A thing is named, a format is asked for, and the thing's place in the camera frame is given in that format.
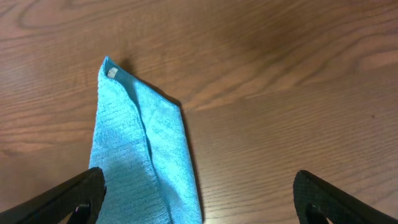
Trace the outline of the blue microfiber cloth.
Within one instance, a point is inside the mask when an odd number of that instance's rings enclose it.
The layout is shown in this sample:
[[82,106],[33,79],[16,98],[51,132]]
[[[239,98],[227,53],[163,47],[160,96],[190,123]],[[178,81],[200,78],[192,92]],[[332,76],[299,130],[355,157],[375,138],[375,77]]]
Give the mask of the blue microfiber cloth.
[[200,224],[180,108],[106,57],[90,166],[107,188],[99,223]]

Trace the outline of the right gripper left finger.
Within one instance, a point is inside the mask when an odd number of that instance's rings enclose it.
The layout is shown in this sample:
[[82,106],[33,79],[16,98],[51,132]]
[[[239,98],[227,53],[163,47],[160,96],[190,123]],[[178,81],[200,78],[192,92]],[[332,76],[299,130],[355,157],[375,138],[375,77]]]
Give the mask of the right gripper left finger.
[[1,223],[96,223],[106,194],[102,169],[90,168],[66,182],[1,212]]

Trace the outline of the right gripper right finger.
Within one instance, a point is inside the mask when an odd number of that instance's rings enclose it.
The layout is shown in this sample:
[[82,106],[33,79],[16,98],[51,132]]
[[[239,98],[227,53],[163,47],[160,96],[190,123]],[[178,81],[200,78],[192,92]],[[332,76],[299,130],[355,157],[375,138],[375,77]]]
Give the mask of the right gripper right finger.
[[307,170],[297,172],[293,195],[300,224],[397,224],[397,219],[370,207]]

